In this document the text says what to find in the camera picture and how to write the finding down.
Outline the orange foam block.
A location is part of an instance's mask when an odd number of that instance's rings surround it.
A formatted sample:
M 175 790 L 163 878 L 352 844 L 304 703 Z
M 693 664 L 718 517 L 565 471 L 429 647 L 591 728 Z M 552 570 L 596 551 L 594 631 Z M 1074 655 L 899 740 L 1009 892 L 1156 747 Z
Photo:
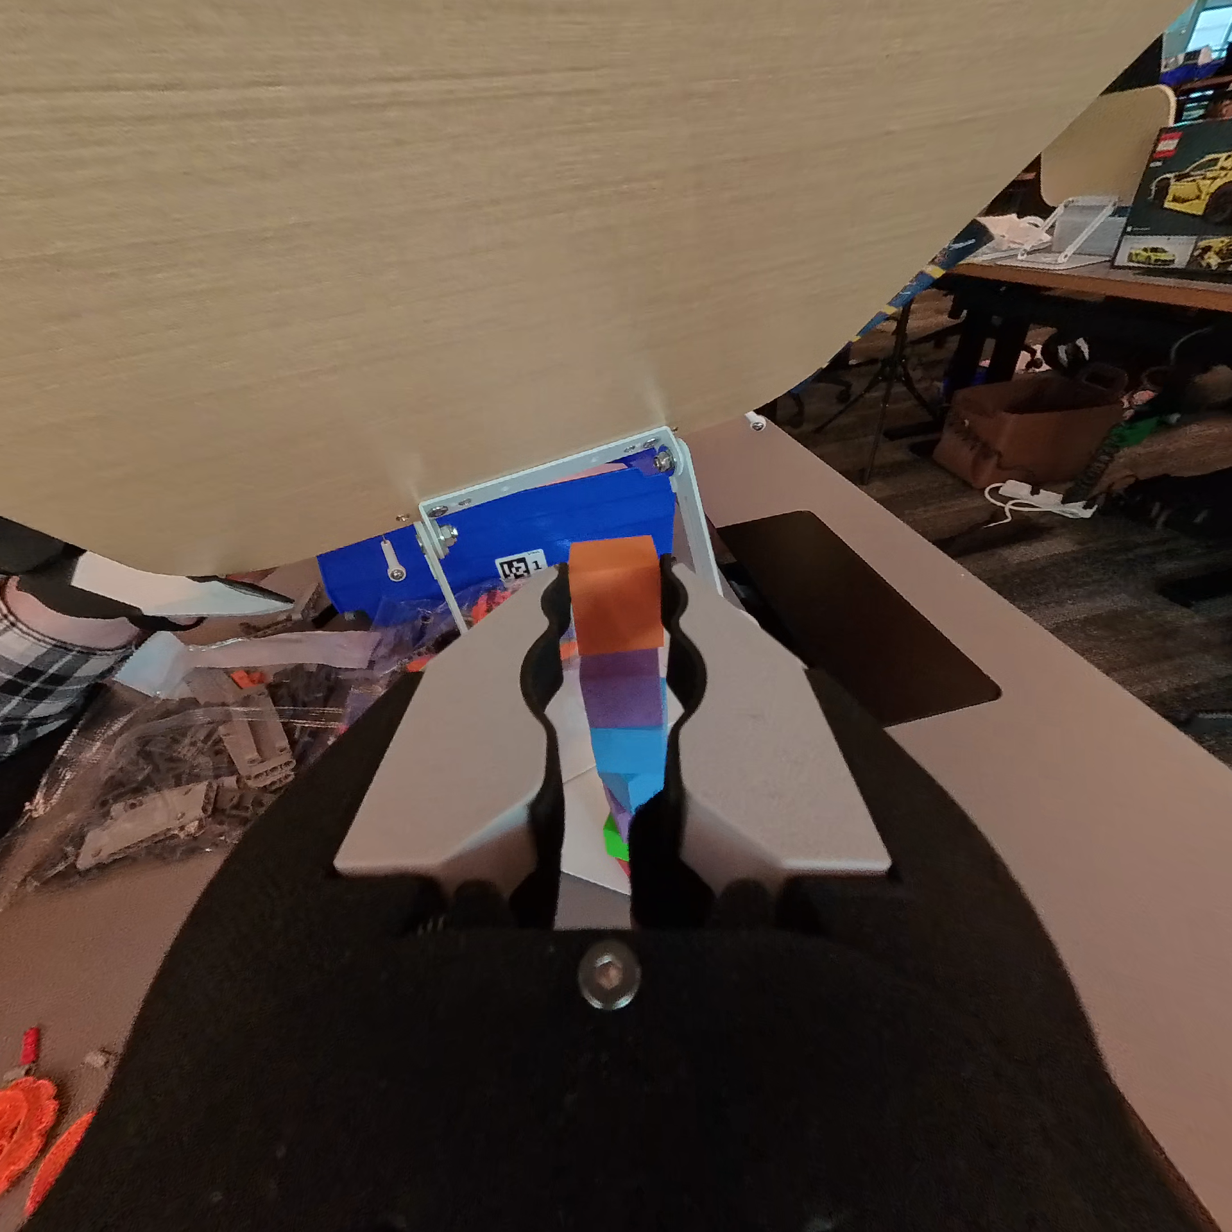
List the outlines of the orange foam block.
M 662 578 L 649 534 L 578 542 L 568 583 L 583 658 L 649 653 L 665 646 Z

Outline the person's plaid shirt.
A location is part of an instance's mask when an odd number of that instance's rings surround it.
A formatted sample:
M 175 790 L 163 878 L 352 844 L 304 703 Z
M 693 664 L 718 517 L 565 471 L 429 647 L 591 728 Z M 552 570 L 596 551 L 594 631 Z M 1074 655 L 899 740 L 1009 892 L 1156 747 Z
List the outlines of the person's plaid shirt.
M 44 631 L 3 608 L 2 759 L 63 728 L 134 653 L 135 633 L 102 621 L 82 633 L 63 622 Z

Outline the clear bag of mixed parts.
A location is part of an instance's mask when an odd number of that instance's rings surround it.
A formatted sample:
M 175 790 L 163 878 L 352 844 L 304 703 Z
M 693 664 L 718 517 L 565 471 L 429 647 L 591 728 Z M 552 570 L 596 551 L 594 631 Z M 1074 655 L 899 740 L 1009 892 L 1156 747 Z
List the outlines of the clear bag of mixed parts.
M 69 735 L 3 841 L 3 907 L 234 845 L 377 700 L 374 630 L 157 636 Z

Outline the tan background book stand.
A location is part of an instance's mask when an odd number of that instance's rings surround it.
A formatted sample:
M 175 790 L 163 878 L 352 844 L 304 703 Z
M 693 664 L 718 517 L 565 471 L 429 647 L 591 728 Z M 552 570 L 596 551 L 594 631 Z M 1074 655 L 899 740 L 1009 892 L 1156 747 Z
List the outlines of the tan background book stand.
M 1042 153 L 1039 191 L 1052 213 L 1018 266 L 1064 269 L 1111 259 L 1162 131 L 1177 119 L 1165 86 L 1100 96 Z

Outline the orange plastic gear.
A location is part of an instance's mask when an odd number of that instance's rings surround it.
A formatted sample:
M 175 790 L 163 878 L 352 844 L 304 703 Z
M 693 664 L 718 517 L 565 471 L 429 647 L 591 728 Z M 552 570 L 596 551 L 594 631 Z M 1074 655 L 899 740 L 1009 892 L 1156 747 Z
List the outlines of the orange plastic gear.
M 24 1215 L 27 1219 L 38 1211 L 41 1203 L 52 1193 L 58 1180 L 62 1177 L 72 1159 L 72 1155 L 81 1146 L 85 1133 L 96 1118 L 96 1114 L 96 1111 L 91 1111 L 74 1121 L 43 1158 L 25 1199 Z
M 58 1123 L 53 1082 L 21 1077 L 2 1090 L 2 1194 L 37 1161 Z

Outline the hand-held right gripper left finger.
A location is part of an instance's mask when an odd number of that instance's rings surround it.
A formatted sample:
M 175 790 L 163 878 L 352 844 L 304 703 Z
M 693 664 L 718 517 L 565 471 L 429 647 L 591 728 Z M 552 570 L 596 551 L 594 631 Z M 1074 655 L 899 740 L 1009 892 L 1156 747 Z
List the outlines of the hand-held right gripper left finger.
M 561 693 L 568 567 L 525 581 L 418 674 L 333 866 L 418 876 L 454 898 L 492 886 L 517 922 L 552 928 L 565 794 L 547 718 Z

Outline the brown cardboard box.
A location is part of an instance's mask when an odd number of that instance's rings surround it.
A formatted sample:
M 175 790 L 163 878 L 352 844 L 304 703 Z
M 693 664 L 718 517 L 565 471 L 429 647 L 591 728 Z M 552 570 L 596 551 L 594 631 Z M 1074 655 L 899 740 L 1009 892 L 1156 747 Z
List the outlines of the brown cardboard box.
M 973 489 L 1071 482 L 1121 423 L 1127 388 L 1109 364 L 971 386 L 952 398 L 932 460 Z

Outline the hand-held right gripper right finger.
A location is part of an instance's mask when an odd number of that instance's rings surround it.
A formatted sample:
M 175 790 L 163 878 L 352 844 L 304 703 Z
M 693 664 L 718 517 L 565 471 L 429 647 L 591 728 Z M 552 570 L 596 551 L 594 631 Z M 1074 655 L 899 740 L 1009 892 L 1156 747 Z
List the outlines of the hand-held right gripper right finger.
M 638 928 L 700 928 L 732 888 L 879 884 L 891 854 L 808 669 L 674 559 L 660 562 L 665 782 L 630 832 Z

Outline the blue box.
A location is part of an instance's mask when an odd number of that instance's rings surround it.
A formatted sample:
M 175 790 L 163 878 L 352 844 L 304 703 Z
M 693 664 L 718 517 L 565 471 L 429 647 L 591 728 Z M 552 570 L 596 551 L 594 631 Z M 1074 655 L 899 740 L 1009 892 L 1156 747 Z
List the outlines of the blue box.
M 675 493 L 668 476 L 637 467 L 575 477 L 520 492 L 445 523 L 456 542 L 442 562 L 455 595 L 496 580 L 530 578 L 539 568 L 568 562 L 578 542 L 649 534 L 657 555 L 674 551 Z M 407 580 L 389 581 L 380 536 L 319 556 L 319 571 L 330 605 L 339 612 L 376 618 L 382 600 L 442 598 L 412 529 L 386 534 L 407 570 Z

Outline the black tripod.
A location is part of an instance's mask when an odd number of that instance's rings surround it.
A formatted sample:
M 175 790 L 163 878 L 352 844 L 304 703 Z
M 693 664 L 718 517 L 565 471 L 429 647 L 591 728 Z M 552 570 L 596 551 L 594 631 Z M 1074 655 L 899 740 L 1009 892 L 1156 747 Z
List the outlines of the black tripod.
M 911 322 L 918 298 L 914 297 L 888 309 L 885 323 L 892 328 L 889 351 L 877 360 L 863 363 L 863 366 L 873 366 L 873 375 L 861 389 L 857 389 L 854 385 L 852 373 L 860 369 L 860 364 L 852 364 L 851 353 L 854 344 L 848 344 L 832 361 L 811 375 L 791 394 L 795 408 L 801 411 L 806 407 L 806 392 L 822 386 L 832 388 L 838 392 L 838 410 L 819 429 L 822 433 L 828 432 L 833 424 L 838 424 L 845 414 L 869 401 L 873 395 L 880 397 L 873 439 L 869 445 L 866 461 L 851 474 L 852 482 L 861 488 L 867 488 L 873 480 L 883 444 L 924 442 L 938 438 L 940 433 L 940 405 L 926 398 L 908 364 L 908 353 L 913 345 Z M 889 427 L 891 402 L 895 394 L 905 394 L 910 402 L 921 411 L 921 416 L 916 422 L 901 427 Z

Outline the crinkled bag of orange gears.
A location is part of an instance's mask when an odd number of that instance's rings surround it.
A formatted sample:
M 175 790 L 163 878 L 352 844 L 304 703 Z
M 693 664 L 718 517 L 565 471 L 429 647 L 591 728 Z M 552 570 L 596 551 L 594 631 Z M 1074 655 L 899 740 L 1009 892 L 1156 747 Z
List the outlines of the crinkled bag of orange gears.
M 464 589 L 456 595 L 456 605 L 465 628 L 484 621 L 525 584 L 525 580 L 517 580 L 506 587 L 498 580 L 489 580 Z M 376 640 L 368 671 L 377 675 L 421 672 L 433 658 L 461 639 L 452 609 L 440 596 L 382 600 L 373 633 Z

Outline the blue foam block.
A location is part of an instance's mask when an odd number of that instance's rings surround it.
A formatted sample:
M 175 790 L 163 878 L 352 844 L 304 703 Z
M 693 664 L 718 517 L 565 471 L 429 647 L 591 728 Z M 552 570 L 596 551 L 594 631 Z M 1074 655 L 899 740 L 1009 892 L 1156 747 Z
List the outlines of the blue foam block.
M 600 775 L 659 776 L 668 762 L 668 730 L 593 728 L 590 731 L 596 769 Z
M 597 774 L 610 800 L 628 816 L 634 816 L 665 787 L 662 772 L 625 775 L 600 771 Z

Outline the grey desk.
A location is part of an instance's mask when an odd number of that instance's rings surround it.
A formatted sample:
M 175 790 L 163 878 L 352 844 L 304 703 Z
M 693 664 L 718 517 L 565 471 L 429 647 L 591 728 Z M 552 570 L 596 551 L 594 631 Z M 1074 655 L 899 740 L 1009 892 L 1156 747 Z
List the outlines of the grey desk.
M 687 444 L 719 530 L 813 514 L 998 681 L 889 734 L 1020 882 L 1121 1092 L 1229 1230 L 1229 769 L 788 433 Z

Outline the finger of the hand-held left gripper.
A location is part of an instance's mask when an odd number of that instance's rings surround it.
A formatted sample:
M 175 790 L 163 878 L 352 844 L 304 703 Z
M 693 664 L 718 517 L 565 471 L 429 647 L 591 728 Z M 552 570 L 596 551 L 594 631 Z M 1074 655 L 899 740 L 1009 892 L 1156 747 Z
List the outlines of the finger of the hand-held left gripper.
M 31 636 L 84 650 L 124 650 L 137 644 L 137 627 L 126 620 L 74 618 L 24 593 L 18 580 L 5 580 L 3 606 Z
M 247 621 L 285 615 L 295 608 L 294 599 L 254 583 L 151 574 L 97 554 L 84 554 L 74 562 L 72 587 L 119 609 L 132 624 Z

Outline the white power strip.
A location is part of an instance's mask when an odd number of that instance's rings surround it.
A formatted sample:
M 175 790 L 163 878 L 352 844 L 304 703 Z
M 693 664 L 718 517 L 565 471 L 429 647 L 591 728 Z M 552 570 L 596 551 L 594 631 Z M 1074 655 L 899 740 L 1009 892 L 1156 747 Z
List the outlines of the white power strip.
M 1064 520 L 1090 520 L 1099 510 L 1097 501 L 1070 501 L 1046 488 L 1033 488 L 1024 482 L 995 483 L 983 490 L 987 504 L 1001 511 L 999 526 L 1012 523 L 1015 515 L 1049 514 Z

